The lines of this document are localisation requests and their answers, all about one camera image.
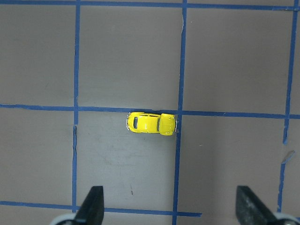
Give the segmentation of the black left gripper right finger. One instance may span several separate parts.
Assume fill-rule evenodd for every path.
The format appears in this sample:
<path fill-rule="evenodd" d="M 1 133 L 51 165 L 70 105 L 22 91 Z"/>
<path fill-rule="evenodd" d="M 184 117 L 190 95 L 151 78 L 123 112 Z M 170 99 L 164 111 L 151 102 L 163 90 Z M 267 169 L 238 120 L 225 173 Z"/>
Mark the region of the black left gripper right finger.
<path fill-rule="evenodd" d="M 235 214 L 240 225 L 271 225 L 277 220 L 248 186 L 237 186 Z"/>

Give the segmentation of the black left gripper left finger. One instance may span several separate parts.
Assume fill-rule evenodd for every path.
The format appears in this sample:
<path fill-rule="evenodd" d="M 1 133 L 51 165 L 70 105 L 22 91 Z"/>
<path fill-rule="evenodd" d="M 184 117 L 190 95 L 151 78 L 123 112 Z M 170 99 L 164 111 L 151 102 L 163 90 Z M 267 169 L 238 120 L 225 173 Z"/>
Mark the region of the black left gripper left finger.
<path fill-rule="evenodd" d="M 104 219 L 104 190 L 93 186 L 76 213 L 76 225 L 101 225 Z"/>

